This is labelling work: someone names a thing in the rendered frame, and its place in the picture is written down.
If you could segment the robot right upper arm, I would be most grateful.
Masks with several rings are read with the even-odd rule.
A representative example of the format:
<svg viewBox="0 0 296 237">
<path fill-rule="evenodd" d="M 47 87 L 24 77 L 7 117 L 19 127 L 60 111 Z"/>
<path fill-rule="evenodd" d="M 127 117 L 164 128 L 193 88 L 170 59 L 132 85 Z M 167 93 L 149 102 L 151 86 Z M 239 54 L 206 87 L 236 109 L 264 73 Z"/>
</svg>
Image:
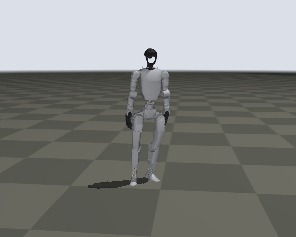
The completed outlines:
<svg viewBox="0 0 296 237">
<path fill-rule="evenodd" d="M 140 77 L 141 70 L 136 70 L 131 73 L 131 80 L 130 80 L 130 98 L 136 98 L 137 92 L 136 92 L 136 87 L 137 87 L 137 79 Z"/>
</svg>

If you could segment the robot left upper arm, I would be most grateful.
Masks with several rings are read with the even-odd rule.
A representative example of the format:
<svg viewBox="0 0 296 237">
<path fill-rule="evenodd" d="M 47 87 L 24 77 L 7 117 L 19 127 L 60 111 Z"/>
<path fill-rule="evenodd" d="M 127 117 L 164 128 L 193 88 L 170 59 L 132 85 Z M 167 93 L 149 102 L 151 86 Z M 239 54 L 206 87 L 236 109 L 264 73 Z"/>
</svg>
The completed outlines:
<svg viewBox="0 0 296 237">
<path fill-rule="evenodd" d="M 162 72 L 162 97 L 169 97 L 170 92 L 168 90 L 169 86 L 169 73 L 167 71 L 161 70 Z"/>
</svg>

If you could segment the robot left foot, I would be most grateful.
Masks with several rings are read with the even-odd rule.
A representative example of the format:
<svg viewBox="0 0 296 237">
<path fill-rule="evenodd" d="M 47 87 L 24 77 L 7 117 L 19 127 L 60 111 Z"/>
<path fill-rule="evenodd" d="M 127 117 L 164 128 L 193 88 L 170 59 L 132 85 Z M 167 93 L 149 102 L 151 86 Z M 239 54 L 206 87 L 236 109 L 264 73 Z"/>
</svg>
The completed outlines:
<svg viewBox="0 0 296 237">
<path fill-rule="evenodd" d="M 148 178 L 154 182 L 159 182 L 160 180 L 154 175 L 154 174 L 151 174 L 151 175 L 148 175 L 148 172 L 145 174 L 145 178 Z"/>
</svg>

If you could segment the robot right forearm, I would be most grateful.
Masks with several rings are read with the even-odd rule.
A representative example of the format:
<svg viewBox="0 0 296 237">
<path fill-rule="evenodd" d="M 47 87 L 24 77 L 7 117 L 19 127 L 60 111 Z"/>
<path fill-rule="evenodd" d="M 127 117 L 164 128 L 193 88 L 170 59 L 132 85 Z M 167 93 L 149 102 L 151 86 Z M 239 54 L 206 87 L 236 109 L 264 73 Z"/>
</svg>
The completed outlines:
<svg viewBox="0 0 296 237">
<path fill-rule="evenodd" d="M 128 94 L 127 109 L 126 109 L 126 111 L 125 111 L 126 115 L 128 115 L 129 112 L 132 113 L 132 111 L 133 111 L 133 105 L 134 105 L 134 101 L 135 101 L 135 99 L 130 98 L 130 93 L 131 93 L 131 91 L 129 91 L 129 94 Z"/>
</svg>

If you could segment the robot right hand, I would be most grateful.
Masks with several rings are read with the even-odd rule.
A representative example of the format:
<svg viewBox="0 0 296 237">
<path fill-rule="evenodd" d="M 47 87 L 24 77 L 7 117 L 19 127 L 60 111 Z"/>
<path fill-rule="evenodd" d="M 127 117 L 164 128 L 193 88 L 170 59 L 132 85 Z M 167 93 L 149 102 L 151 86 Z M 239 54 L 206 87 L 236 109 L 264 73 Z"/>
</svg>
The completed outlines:
<svg viewBox="0 0 296 237">
<path fill-rule="evenodd" d="M 131 124 L 131 120 L 130 120 L 130 117 L 131 117 L 131 112 L 128 113 L 128 115 L 125 115 L 126 116 L 126 125 L 128 128 L 132 129 L 132 124 Z"/>
</svg>

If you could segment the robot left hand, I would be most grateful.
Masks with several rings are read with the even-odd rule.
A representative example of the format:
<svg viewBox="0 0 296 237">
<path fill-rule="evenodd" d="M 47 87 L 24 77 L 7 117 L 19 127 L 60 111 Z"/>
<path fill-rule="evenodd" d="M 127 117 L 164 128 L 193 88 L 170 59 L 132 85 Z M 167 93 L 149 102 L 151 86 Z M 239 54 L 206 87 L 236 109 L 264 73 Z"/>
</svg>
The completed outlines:
<svg viewBox="0 0 296 237">
<path fill-rule="evenodd" d="M 166 125 L 167 120 L 168 120 L 168 116 L 169 116 L 169 112 L 166 111 L 165 114 L 164 114 L 164 116 L 165 116 L 165 125 Z"/>
</svg>

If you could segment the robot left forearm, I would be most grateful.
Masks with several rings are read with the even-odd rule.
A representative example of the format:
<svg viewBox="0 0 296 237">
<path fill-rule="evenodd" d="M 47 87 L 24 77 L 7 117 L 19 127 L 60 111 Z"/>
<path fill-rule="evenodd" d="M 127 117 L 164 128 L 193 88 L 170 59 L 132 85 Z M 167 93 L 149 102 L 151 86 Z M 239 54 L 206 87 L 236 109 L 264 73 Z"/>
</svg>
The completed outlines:
<svg viewBox="0 0 296 237">
<path fill-rule="evenodd" d="M 170 111 L 169 111 L 169 109 L 170 109 L 169 101 L 170 101 L 170 97 L 164 97 L 163 98 L 164 114 L 165 114 L 166 111 L 168 111 L 170 113 Z"/>
</svg>

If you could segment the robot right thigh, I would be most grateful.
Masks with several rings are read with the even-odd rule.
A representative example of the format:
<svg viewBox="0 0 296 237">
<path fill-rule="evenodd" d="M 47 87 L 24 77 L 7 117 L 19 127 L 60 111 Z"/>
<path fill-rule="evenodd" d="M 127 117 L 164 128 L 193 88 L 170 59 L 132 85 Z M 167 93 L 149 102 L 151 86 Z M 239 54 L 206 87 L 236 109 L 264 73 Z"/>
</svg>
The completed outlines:
<svg viewBox="0 0 296 237">
<path fill-rule="evenodd" d="M 137 152 L 141 152 L 140 137 L 143 129 L 143 112 L 137 112 L 132 115 L 132 150 L 137 149 Z"/>
</svg>

